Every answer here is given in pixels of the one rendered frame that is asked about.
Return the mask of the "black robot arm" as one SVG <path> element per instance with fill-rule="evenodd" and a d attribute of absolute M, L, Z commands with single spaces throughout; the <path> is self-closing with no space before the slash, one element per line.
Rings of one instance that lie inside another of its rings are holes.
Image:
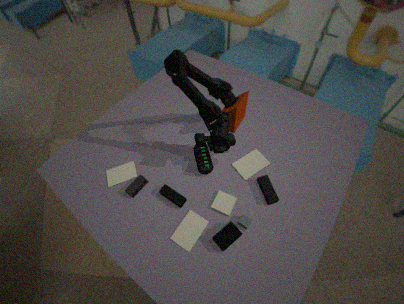
<path fill-rule="evenodd" d="M 177 49 L 167 56 L 164 60 L 164 66 L 166 73 L 172 78 L 174 85 L 178 86 L 189 100 L 197 106 L 199 115 L 202 117 L 208 130 L 213 130 L 213 138 L 210 141 L 213 144 L 213 152 L 223 153 L 224 151 L 228 151 L 231 146 L 228 142 L 228 127 L 230 125 L 228 112 L 222 112 L 221 108 L 214 101 L 206 99 L 187 76 L 205 86 L 208 89 L 209 95 L 216 100 L 220 99 L 226 106 L 225 108 L 235 105 L 239 98 L 231 91 L 232 87 L 229 82 L 206 75 L 189 63 L 186 55 Z M 174 73 L 177 75 L 175 76 Z M 210 125 L 214 120 L 216 122 Z"/>

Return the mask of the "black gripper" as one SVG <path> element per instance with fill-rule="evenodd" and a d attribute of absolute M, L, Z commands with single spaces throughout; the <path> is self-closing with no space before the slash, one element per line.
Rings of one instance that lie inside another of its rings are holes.
<path fill-rule="evenodd" d="M 213 138 L 212 134 L 213 134 L 213 130 L 212 130 L 212 132 L 210 132 L 210 136 L 205 136 L 204 133 L 196 133 L 194 136 L 196 146 L 203 147 L 206 145 L 206 141 L 207 141 L 209 149 L 210 149 L 210 151 L 212 151 L 213 144 L 210 143 L 211 139 Z M 236 139 L 235 139 L 233 133 L 228 133 L 228 142 L 230 143 L 231 146 L 234 146 L 236 144 Z"/>

